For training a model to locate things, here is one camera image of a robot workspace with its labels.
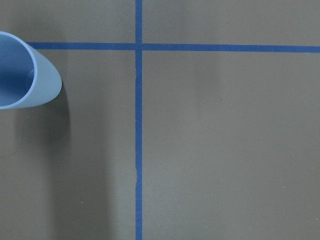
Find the light blue plastic cup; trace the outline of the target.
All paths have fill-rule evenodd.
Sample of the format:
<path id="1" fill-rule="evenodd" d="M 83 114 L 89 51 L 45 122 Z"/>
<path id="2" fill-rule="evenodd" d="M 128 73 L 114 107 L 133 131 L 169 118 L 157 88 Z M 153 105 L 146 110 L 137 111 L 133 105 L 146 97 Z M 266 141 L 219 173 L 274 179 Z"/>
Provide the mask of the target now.
<path id="1" fill-rule="evenodd" d="M 29 44 L 0 33 L 0 109 L 36 107 L 55 99 L 62 89 L 56 67 Z"/>

